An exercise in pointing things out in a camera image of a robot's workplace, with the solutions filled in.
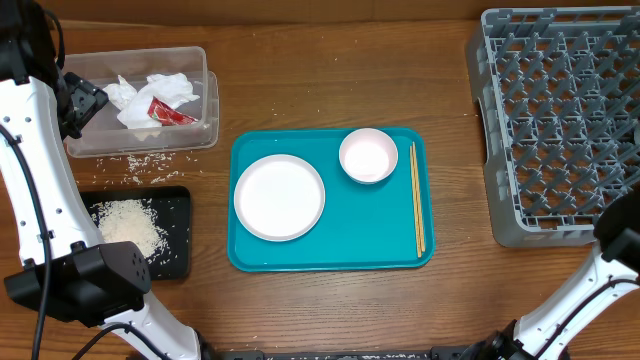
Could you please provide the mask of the wooden chopstick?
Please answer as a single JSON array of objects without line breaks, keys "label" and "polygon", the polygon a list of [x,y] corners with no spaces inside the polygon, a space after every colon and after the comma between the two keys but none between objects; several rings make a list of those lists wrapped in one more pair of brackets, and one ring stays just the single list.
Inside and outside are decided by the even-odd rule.
[{"label": "wooden chopstick", "polygon": [[415,225],[415,238],[416,238],[416,251],[417,257],[422,257],[422,245],[421,245],[421,227],[420,227],[420,214],[419,214],[419,194],[417,188],[417,178],[416,178],[416,165],[415,165],[415,143],[409,147],[409,165],[410,165],[410,174],[411,174],[411,186],[412,186],[412,196],[413,196],[413,212],[414,212],[414,225]]},{"label": "wooden chopstick", "polygon": [[418,188],[418,194],[419,194],[419,214],[420,214],[420,227],[421,227],[421,245],[422,245],[422,256],[426,253],[426,242],[425,242],[425,233],[424,233],[424,218],[423,218],[423,210],[422,210],[422,199],[421,199],[421,188],[420,188],[420,180],[419,180],[419,170],[418,170],[418,162],[417,162],[417,149],[416,149],[416,143],[415,143],[415,173],[416,173],[416,178],[417,178],[417,188]]}]

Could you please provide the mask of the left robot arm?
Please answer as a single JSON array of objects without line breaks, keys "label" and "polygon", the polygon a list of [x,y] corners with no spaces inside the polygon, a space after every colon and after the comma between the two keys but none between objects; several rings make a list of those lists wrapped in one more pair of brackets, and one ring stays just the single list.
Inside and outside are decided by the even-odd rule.
[{"label": "left robot arm", "polygon": [[1,173],[15,215],[22,269],[4,285],[40,319],[114,333],[149,359],[210,359],[210,345],[151,289],[131,242],[108,243],[81,199],[63,142],[108,101],[64,71],[63,32],[34,1],[1,4]]}]

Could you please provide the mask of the pink saucer plate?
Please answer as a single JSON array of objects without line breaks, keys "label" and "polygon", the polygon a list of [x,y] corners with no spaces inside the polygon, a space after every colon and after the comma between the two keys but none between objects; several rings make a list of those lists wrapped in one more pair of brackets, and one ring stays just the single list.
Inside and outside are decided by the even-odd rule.
[{"label": "pink saucer plate", "polygon": [[339,147],[339,162],[344,172],[361,184],[385,180],[398,163],[398,148],[385,132],[361,128],[350,132]]}]

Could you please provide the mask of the white napkin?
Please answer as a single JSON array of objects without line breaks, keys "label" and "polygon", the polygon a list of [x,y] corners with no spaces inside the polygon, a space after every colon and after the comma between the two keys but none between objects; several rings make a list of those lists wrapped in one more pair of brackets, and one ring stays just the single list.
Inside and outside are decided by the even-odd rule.
[{"label": "white napkin", "polygon": [[122,76],[118,76],[118,80],[118,83],[109,84],[103,90],[119,110],[118,121],[128,129],[162,127],[160,122],[147,114],[154,97],[176,111],[180,106],[200,99],[183,73],[149,75],[147,84],[140,90],[136,90]]}]

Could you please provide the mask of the large white plate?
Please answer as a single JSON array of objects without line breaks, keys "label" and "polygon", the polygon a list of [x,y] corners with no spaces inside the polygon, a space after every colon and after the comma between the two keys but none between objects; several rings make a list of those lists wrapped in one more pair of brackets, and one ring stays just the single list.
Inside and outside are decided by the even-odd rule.
[{"label": "large white plate", "polygon": [[236,182],[233,205],[252,235],[287,242],[308,233],[319,221],[326,191],[318,171],[300,157],[269,155],[249,165]]}]

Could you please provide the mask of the red sauce packet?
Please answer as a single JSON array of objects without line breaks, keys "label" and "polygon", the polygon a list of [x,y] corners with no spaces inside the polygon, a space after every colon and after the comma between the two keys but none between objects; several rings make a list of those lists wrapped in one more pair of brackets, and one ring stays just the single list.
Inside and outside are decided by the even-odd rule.
[{"label": "red sauce packet", "polygon": [[151,119],[160,122],[162,126],[191,125],[196,122],[195,118],[172,109],[156,97],[152,99],[147,114]]}]

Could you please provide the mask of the pile of white rice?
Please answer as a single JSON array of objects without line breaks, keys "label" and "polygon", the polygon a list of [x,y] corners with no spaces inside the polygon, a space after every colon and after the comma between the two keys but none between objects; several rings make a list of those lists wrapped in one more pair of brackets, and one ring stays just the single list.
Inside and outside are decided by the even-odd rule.
[{"label": "pile of white rice", "polygon": [[107,243],[134,243],[148,262],[169,250],[168,232],[156,224],[158,212],[145,199],[99,202],[89,213]]}]

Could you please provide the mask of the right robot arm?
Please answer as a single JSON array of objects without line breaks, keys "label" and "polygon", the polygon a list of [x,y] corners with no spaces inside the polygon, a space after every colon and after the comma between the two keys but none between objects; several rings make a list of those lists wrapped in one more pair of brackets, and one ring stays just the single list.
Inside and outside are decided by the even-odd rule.
[{"label": "right robot arm", "polygon": [[639,288],[639,192],[612,202],[582,266],[541,306],[470,346],[463,359],[559,359],[606,308]]}]

